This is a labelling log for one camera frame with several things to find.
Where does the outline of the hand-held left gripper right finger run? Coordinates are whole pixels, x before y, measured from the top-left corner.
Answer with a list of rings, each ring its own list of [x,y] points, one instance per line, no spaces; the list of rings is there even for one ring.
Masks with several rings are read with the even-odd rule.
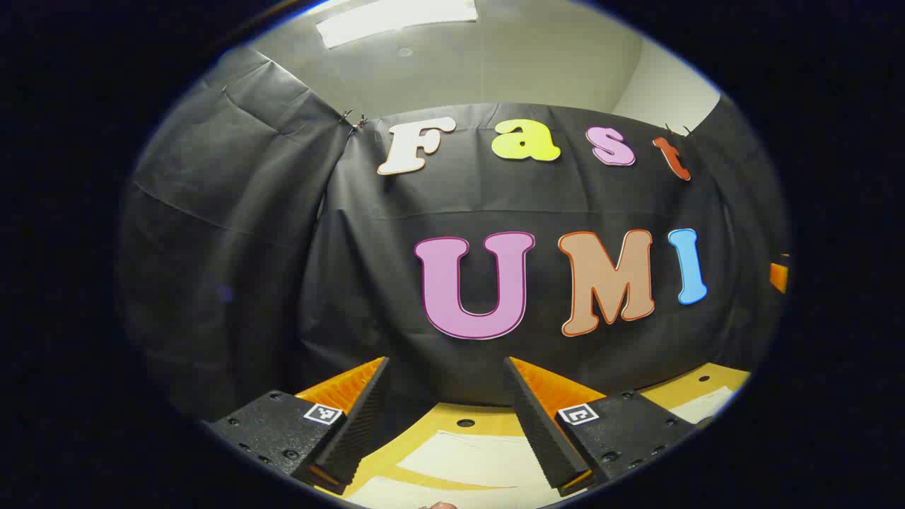
[[[605,395],[514,357],[503,364],[518,423],[560,496],[614,482],[697,431],[637,391]]]

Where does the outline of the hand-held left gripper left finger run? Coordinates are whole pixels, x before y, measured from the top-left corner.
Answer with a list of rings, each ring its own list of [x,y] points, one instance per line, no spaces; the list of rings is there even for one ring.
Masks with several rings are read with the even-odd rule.
[[[375,448],[389,364],[376,358],[297,394],[268,391],[204,426],[265,469],[341,496]]]

